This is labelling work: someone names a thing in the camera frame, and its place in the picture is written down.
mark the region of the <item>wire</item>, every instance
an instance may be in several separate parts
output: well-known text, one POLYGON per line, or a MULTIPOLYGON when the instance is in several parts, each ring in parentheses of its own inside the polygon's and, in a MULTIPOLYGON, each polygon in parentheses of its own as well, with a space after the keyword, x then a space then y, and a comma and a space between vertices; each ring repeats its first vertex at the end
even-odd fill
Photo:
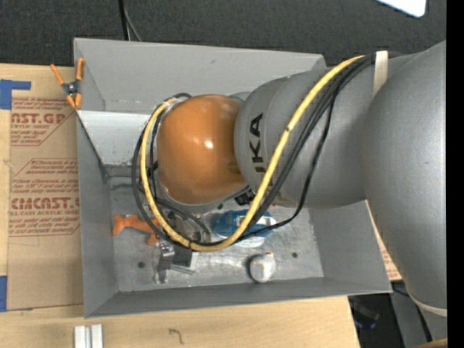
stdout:
POLYGON ((245 232, 245 230, 248 228, 248 225, 251 223, 254 217, 254 214, 256 213, 258 207, 260 206, 261 200, 264 197, 265 192, 269 186, 270 179, 272 178, 274 171, 276 170, 276 167, 282 155, 283 149, 289 140, 289 136, 291 132, 297 126, 298 122, 300 121, 301 117, 305 113, 306 109, 309 107, 309 105, 312 103, 315 97, 319 94, 321 90, 324 89, 326 84, 329 83, 331 79, 335 78, 345 67, 349 66, 350 64, 352 64, 353 62, 355 62, 356 60, 362 57, 364 56, 358 56, 358 57, 348 59, 347 61, 344 61, 341 64, 332 68, 315 84, 315 86, 310 90, 308 95, 306 95, 306 97, 303 99, 303 102, 298 106, 296 112, 291 117, 289 124, 287 125, 287 127, 282 133, 282 136, 278 142, 277 147, 275 148, 273 156, 270 159, 268 168, 262 179, 260 187, 257 190, 257 194, 254 197, 253 202, 251 203, 250 208, 248 210, 248 213, 245 215, 245 218, 242 220, 242 222, 240 223, 236 231, 230 237, 226 238, 225 240, 219 241, 218 243, 214 243, 214 244, 198 244, 193 241, 189 241, 188 239, 185 239, 184 237, 182 237, 180 234, 176 233, 169 226, 167 221, 162 217, 162 214, 160 213, 156 205, 156 202, 154 201, 154 198, 152 196, 147 174, 146 174, 146 159, 144 158, 146 156, 146 145, 147 145, 148 137, 150 134, 150 130, 152 129, 153 125, 156 123, 157 118, 160 116, 160 114, 163 112, 164 109, 166 109, 170 104, 172 104, 175 101, 175 99, 171 98, 171 99, 168 99, 166 102, 162 103, 153 112, 142 134, 140 165, 141 165, 141 180, 144 186, 145 195, 148 200, 150 209, 152 210, 154 216, 158 219, 159 224, 165 230, 166 234, 172 240, 178 242, 179 244, 182 244, 183 246, 188 247, 189 249, 199 251, 199 252, 214 252, 214 251, 218 251, 221 249, 225 249, 226 247, 229 247, 230 245, 232 245, 240 237, 240 235, 243 234, 243 232, 245 232))
POLYGON ((123 25, 124 40, 129 41, 131 39, 131 33, 129 32, 128 21, 125 16, 124 0, 117 0, 117 5, 119 6, 121 24, 123 25))
MULTIPOLYGON (((180 96, 190 96, 189 94, 185 94, 185 93, 182 93, 182 94, 176 94, 176 98, 177 97, 180 97, 180 96)), ((139 156, 139 153, 140 153, 140 145, 141 145, 141 141, 142 141, 142 135, 140 135, 138 141, 137 141, 137 144, 136 144, 136 148, 134 150, 134 153, 133 153, 133 158, 132 158, 132 167, 131 167, 131 180, 132 180, 132 189, 133 189, 133 195, 134 195, 134 199, 136 200, 136 204, 137 204, 137 208, 138 210, 140 211, 143 219, 146 221, 146 223, 150 226, 150 228, 156 233, 156 235, 158 236, 158 238, 160 239, 164 239, 166 240, 167 237, 166 235, 158 228, 156 227, 153 223, 152 223, 152 219, 150 218, 150 216, 148 215, 148 213, 146 212, 144 206, 143 206, 143 203, 140 199, 140 194, 138 192, 138 183, 137 183, 137 160, 138 160, 138 156, 139 156)), ((158 203, 160 206, 166 208, 166 209, 169 209, 170 211, 174 212, 175 214, 178 214, 180 215, 183 219, 190 219, 192 220, 193 222, 195 222, 200 228, 202 228, 204 230, 205 233, 209 233, 209 230, 208 228, 204 225, 204 223, 202 223, 197 217, 194 217, 192 214, 190 214, 189 212, 186 212, 182 209, 179 209, 177 207, 174 207, 172 206, 169 202, 166 202, 165 200, 163 199, 157 199, 158 203)))
POLYGON ((138 34, 136 28, 134 27, 132 20, 129 18, 129 14, 126 8, 124 8, 124 15, 125 15, 126 20, 128 21, 130 29, 132 30, 133 34, 136 36, 137 40, 143 41, 140 35, 138 34))
POLYGON ((429 343, 416 345, 414 348, 442 348, 448 347, 448 338, 430 341, 429 343))
POLYGON ((274 225, 270 225, 266 228, 261 228, 258 231, 253 231, 253 232, 248 232, 246 235, 243 235, 242 237, 237 240, 243 241, 245 239, 248 239, 250 237, 256 236, 257 234, 265 233, 268 231, 271 231, 273 229, 277 229, 287 223, 290 223, 302 210, 303 205, 305 204, 306 196, 307 196, 307 191, 309 189, 312 176, 315 172, 316 165, 318 163, 320 154, 323 149, 323 145, 326 141, 327 135, 328 135, 328 130, 330 128, 330 123, 331 123, 331 116, 332 116, 332 111, 334 107, 334 102, 339 94, 340 90, 345 87, 347 83, 353 79, 359 72, 364 70, 366 67, 371 65, 373 62, 373 56, 366 56, 363 61, 361 62, 356 62, 353 65, 351 65, 351 68, 348 67, 347 70, 348 72, 345 73, 345 76, 339 76, 336 81, 334 81, 329 89, 324 93, 324 95, 321 96, 320 101, 318 104, 315 106, 314 112, 312 116, 308 119, 306 122, 306 125, 300 135, 300 138, 298 138, 298 141, 294 147, 294 150, 291 153, 291 156, 289 160, 287 161, 286 165, 281 171, 281 174, 279 175, 278 179, 276 180, 275 184, 273 185, 273 188, 270 190, 267 199, 265 200, 265 203, 261 206, 261 208, 258 209, 254 220, 252 223, 250 223, 250 227, 252 227, 258 220, 261 218, 262 215, 266 212, 266 210, 269 208, 270 203, 274 200, 276 197, 277 193, 279 192, 281 186, 283 185, 283 182, 285 181, 286 177, 288 176, 289 172, 291 171, 291 168, 293 167, 299 153, 301 152, 303 146, 306 143, 307 138, 311 134, 312 130, 316 126, 317 122, 319 121, 320 117, 322 117, 323 113, 327 110, 327 108, 330 107, 328 117, 326 120, 326 126, 323 131, 323 135, 321 136, 318 146, 316 148, 316 153, 315 156, 313 157, 312 164, 310 166, 310 169, 308 171, 307 177, 304 181, 303 189, 302 189, 302 194, 299 199, 299 204, 297 206, 297 209, 295 213, 289 218, 286 219, 282 222, 276 223, 274 225))

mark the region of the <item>yellow cable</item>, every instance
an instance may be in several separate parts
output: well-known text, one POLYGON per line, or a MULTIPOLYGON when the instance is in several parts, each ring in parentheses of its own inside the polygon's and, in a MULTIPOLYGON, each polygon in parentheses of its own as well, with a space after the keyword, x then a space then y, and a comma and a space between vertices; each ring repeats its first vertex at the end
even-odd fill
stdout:
POLYGON ((416 345, 414 348, 443 348, 448 347, 448 338, 430 341, 429 343, 416 345))
POLYGON ((146 145, 147 145, 148 137, 150 134, 150 130, 153 128, 153 124, 156 122, 158 116, 161 114, 161 112, 166 107, 169 106, 169 104, 171 104, 175 100, 168 99, 159 108, 157 108, 157 110, 149 118, 149 121, 146 125, 145 131, 142 137, 141 150, 140 150, 140 156, 141 156, 140 171, 141 171, 142 184, 144 186, 145 195, 146 195, 146 198, 148 199, 150 209, 152 210, 156 219, 158 219, 159 224, 165 230, 166 234, 172 240, 197 252, 216 252, 216 251, 225 249, 226 247, 229 247, 235 241, 237 241, 239 237, 243 234, 243 232, 245 232, 245 230, 248 228, 248 225, 252 221, 254 214, 258 210, 261 204, 261 200, 265 195, 266 189, 269 186, 270 179, 272 178, 274 171, 277 168, 277 164, 282 155, 283 149, 285 148, 285 145, 287 141, 289 140, 290 133, 293 131, 293 129, 295 128, 295 126, 297 125, 301 117, 303 116, 303 113, 305 112, 305 110, 308 108, 308 106, 311 104, 314 98, 318 95, 319 91, 322 90, 324 86, 326 86, 326 84, 332 78, 334 78, 338 73, 340 73, 345 67, 349 66, 355 60, 361 57, 364 57, 364 56, 358 56, 358 57, 348 59, 340 63, 339 65, 335 66, 334 68, 332 68, 316 83, 316 85, 311 89, 308 95, 306 95, 306 97, 303 99, 303 102, 298 106, 297 110, 291 117, 289 124, 287 125, 285 131, 282 134, 282 137, 280 138, 278 142, 277 147, 275 148, 273 156, 270 159, 268 169, 266 170, 266 173, 264 174, 260 187, 257 190, 256 196, 254 197, 253 202, 251 203, 245 218, 241 221, 236 231, 230 237, 226 238, 225 240, 215 245, 201 245, 196 242, 192 242, 186 239, 185 237, 182 237, 179 233, 175 232, 172 229, 172 227, 164 220, 160 211, 158 210, 156 203, 154 202, 154 199, 150 191, 150 187, 149 187, 148 177, 146 175, 146 145))

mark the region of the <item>gray floor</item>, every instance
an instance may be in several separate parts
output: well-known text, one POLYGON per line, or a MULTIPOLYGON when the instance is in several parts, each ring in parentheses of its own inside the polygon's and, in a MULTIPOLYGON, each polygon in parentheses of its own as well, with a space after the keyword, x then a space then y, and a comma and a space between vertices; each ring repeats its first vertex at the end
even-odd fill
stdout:
MULTIPOLYGON (((422 51, 447 35, 447 0, 416 19, 374 0, 126 0, 145 41, 323 54, 334 65, 379 48, 422 51)), ((0 0, 0 62, 71 65, 74 37, 122 39, 116 0, 0 0)), ((388 296, 366 297, 364 347, 401 347, 388 296)))

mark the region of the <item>cardboard box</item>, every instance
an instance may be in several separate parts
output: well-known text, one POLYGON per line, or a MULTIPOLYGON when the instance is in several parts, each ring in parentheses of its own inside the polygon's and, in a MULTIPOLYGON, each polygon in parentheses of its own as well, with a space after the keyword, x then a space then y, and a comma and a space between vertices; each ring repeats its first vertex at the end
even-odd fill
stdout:
POLYGON ((7 309, 82 303, 75 112, 48 66, 0 65, 0 78, 30 82, 12 92, 7 309))

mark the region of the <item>blue tape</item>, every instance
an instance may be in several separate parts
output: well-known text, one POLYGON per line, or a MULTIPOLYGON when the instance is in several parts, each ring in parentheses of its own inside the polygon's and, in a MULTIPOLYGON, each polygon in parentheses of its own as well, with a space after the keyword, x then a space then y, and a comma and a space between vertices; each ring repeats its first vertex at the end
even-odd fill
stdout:
POLYGON ((0 312, 7 311, 7 277, 0 275, 0 312))
POLYGON ((0 109, 12 108, 13 90, 30 90, 30 81, 0 80, 0 109))

